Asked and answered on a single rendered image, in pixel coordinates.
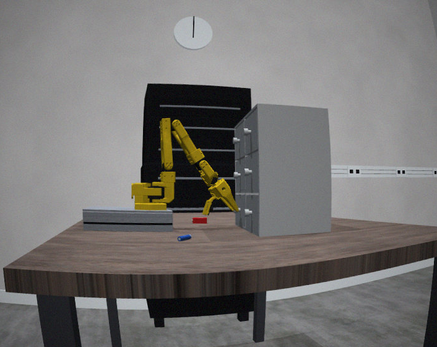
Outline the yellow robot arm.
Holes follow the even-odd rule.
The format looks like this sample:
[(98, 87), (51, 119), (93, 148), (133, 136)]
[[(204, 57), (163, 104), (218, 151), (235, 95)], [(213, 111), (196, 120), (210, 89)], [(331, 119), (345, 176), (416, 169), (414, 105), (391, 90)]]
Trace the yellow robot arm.
[[(160, 121), (161, 182), (152, 182), (152, 186), (151, 183), (133, 183), (135, 210), (167, 210), (167, 204), (165, 203), (170, 203), (175, 199), (176, 172), (173, 172), (171, 132), (187, 155), (186, 157), (190, 164), (196, 166), (206, 185), (209, 187), (218, 181), (218, 173), (214, 172), (204, 159), (205, 156), (202, 151), (196, 149), (181, 122), (179, 120), (170, 121), (170, 118), (163, 118)], [(165, 188), (164, 199), (160, 199), (162, 189), (158, 187)], [(150, 199), (153, 199), (152, 203), (150, 203)]]

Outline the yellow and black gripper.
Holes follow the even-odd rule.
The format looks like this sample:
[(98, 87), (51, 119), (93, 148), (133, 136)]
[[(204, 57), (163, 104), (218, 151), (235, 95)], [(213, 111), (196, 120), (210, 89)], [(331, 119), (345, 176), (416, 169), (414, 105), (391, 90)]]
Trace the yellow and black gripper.
[(209, 215), (209, 213), (213, 211), (212, 203), (214, 199), (221, 199), (232, 211), (239, 211), (238, 206), (232, 196), (231, 189), (223, 178), (211, 185), (208, 190), (210, 191), (212, 197), (206, 201), (202, 214)]

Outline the grey chest of drawers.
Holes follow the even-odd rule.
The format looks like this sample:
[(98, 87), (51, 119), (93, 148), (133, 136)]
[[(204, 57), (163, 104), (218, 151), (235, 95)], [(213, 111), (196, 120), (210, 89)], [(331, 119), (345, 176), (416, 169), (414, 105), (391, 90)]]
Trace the grey chest of drawers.
[(257, 103), (235, 126), (257, 109), (259, 190), (235, 194), (259, 195), (258, 236), (331, 232), (332, 182), (328, 108)]

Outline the blue battery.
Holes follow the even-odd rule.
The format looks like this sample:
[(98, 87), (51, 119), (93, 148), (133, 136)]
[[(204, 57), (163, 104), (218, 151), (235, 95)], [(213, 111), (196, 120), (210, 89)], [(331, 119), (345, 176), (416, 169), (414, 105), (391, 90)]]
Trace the blue battery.
[(178, 241), (189, 240), (191, 239), (191, 235), (183, 235), (178, 237)]

